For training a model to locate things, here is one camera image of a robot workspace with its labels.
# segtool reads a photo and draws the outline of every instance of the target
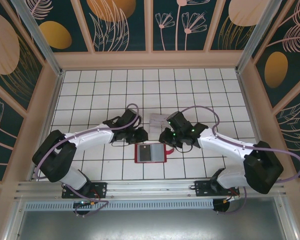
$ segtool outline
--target black grid line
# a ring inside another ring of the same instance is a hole
[[[175,70],[173,69],[173,76],[174,76],[174,84],[175,84],[175,91],[177,92],[177,81],[176,81],[176,73]],[[178,94],[176,95],[176,106],[178,111],[180,111],[179,109],[179,103],[178,103]],[[183,159],[183,170],[184,170],[184,178],[186,178],[186,165],[185,165],[185,155],[184,153],[182,153],[182,159]]]
[[[112,70],[111,70],[111,76],[110,76],[110,89],[109,89],[109,93],[111,92],[111,79],[112,79]],[[108,108],[106,110],[106,119],[108,119],[108,115],[109,115],[109,104],[110,104],[110,96],[109,96],[109,99],[108,99]],[[105,150],[106,150],[106,146],[103,146],[102,167],[101,167],[101,176],[100,176],[101,180],[102,180],[102,174],[104,172]]]

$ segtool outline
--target purple cable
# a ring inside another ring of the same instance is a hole
[[[285,151],[285,150],[281,150],[281,149],[275,149],[275,148],[266,148],[266,147],[254,147],[254,146],[245,146],[245,145],[242,145],[242,144],[238,144],[236,142],[232,142],[232,141],[229,141],[227,139],[224,139],[223,137],[221,136],[218,136],[217,133],[216,133],[216,127],[219,125],[220,123],[220,118],[218,116],[218,114],[210,109],[209,107],[206,107],[206,106],[200,106],[200,105],[195,105],[195,106],[190,106],[190,107],[187,107],[185,109],[183,109],[181,111],[181,113],[183,113],[184,111],[186,110],[189,110],[189,109],[193,109],[193,108],[202,108],[202,109],[206,109],[206,110],[209,110],[210,112],[212,112],[216,119],[217,119],[217,122],[216,124],[212,127],[212,132],[213,134],[215,135],[216,138],[228,143],[228,144],[231,144],[231,145],[234,145],[234,146],[237,146],[237,147],[240,147],[240,148],[246,148],[246,149],[251,149],[251,150],[256,150],[256,151],[267,151],[267,152],[277,152],[277,153],[283,153],[283,154],[289,154],[290,156],[292,157],[295,157],[296,159],[299,160],[300,162],[300,156],[298,156],[297,154],[293,153],[293,152],[289,152],[289,151]],[[286,178],[286,179],[282,179],[282,180],[278,180],[276,181],[276,183],[285,183],[285,182],[288,182],[288,181],[291,181],[291,180],[294,180],[294,179],[297,179],[298,177],[300,176],[300,170],[292,177],[289,177],[289,178]]]
[[[242,206],[239,207],[237,210],[229,211],[229,212],[221,212],[221,214],[224,214],[224,215],[237,214],[238,212],[240,212],[244,208],[244,206],[246,205],[246,202],[247,202],[247,190],[246,190],[246,187],[243,187],[243,191],[244,191],[244,202],[243,202]]]
[[[49,156],[49,155],[50,155],[57,147],[59,147],[59,146],[62,145],[63,143],[65,143],[65,142],[67,142],[67,141],[69,141],[69,140],[71,140],[71,139],[75,139],[75,138],[77,138],[77,137],[80,137],[80,136],[82,136],[82,135],[84,135],[84,134],[89,134],[89,133],[97,132],[97,131],[100,131],[100,130],[111,130],[111,131],[113,131],[113,130],[121,130],[121,129],[125,129],[125,128],[131,126],[132,124],[134,124],[134,123],[137,121],[137,119],[138,119],[138,115],[139,115],[139,107],[138,107],[136,104],[134,104],[134,103],[130,103],[128,106],[126,106],[126,109],[128,109],[130,106],[135,106],[135,107],[136,107],[136,115],[135,115],[135,118],[134,118],[131,122],[129,122],[127,125],[120,126],[120,127],[113,127],[113,128],[111,128],[111,127],[101,127],[101,128],[88,129],[88,130],[86,130],[86,131],[77,133],[77,134],[75,134],[75,135],[73,135],[73,136],[67,137],[67,138],[65,138],[65,139],[63,139],[63,140],[61,140],[61,141],[59,141],[59,142],[58,142],[56,145],[54,145],[49,151],[47,151],[46,154],[43,156],[43,158],[41,159],[41,161],[39,162],[39,164],[37,165],[37,167],[36,167],[36,169],[35,169],[35,171],[34,171],[34,177],[35,177],[36,179],[46,179],[46,178],[47,178],[47,177],[45,177],[45,176],[43,176],[43,177],[38,176],[39,169],[40,169],[40,167],[42,166],[42,164],[44,163],[44,161],[47,159],[47,157],[48,157],[48,156]]]
[[[53,146],[53,147],[52,147],[52,148],[51,148],[51,149],[43,156],[43,158],[40,160],[39,164],[37,165],[37,167],[36,167],[36,169],[35,169],[35,171],[34,171],[34,176],[35,176],[35,178],[36,178],[36,179],[46,179],[46,178],[47,178],[47,177],[39,177],[39,176],[38,176],[39,169],[40,169],[40,167],[42,166],[42,164],[44,163],[44,161],[47,159],[47,157],[48,157],[48,156],[49,156],[49,155],[50,155],[50,154],[51,154],[58,146],[62,145],[63,143],[65,143],[65,142],[67,142],[67,141],[69,141],[69,140],[71,140],[71,139],[80,137],[80,136],[82,136],[82,135],[84,135],[84,134],[89,134],[89,133],[97,132],[97,131],[100,131],[100,130],[111,130],[111,131],[113,131],[113,130],[121,130],[121,129],[125,129],[125,128],[127,128],[127,127],[133,125],[133,124],[137,121],[137,119],[138,119],[138,115],[139,115],[139,107],[138,107],[136,104],[134,104],[134,103],[130,103],[130,104],[126,107],[126,109],[128,109],[130,106],[135,106],[135,107],[136,107],[136,115],[135,115],[135,118],[134,118],[131,122],[129,122],[127,125],[124,125],[124,126],[121,126],[121,127],[113,127],[113,128],[111,128],[111,127],[101,127],[101,128],[88,129],[88,130],[86,130],[86,131],[77,133],[77,134],[75,134],[75,135],[73,135],[73,136],[67,137],[67,138],[61,140],[60,142],[58,142],[57,144],[55,144],[55,145],[54,145],[54,146]],[[109,201],[107,201],[107,200],[98,200],[98,199],[96,199],[96,198],[89,198],[89,197],[83,196],[82,194],[80,194],[80,193],[78,193],[76,190],[74,190],[71,186],[69,186],[69,185],[67,185],[67,184],[66,184],[66,186],[67,186],[72,192],[74,192],[77,196],[79,196],[79,197],[81,197],[81,198],[83,198],[83,199],[87,199],[87,200],[92,201],[92,202],[95,202],[95,203],[105,203],[104,205],[102,205],[102,206],[99,207],[98,209],[96,209],[96,210],[94,210],[94,211],[90,211],[89,213],[83,215],[83,216],[82,216],[83,218],[84,218],[85,216],[90,216],[90,215],[92,215],[92,214],[95,214],[95,213],[99,212],[101,209],[103,209],[105,206],[107,206],[107,205],[109,204]],[[74,212],[75,212],[75,214],[76,214],[77,216],[79,216],[78,213],[77,213],[78,207],[79,207],[79,206],[77,206],[77,207],[75,208],[75,210],[74,210]]]

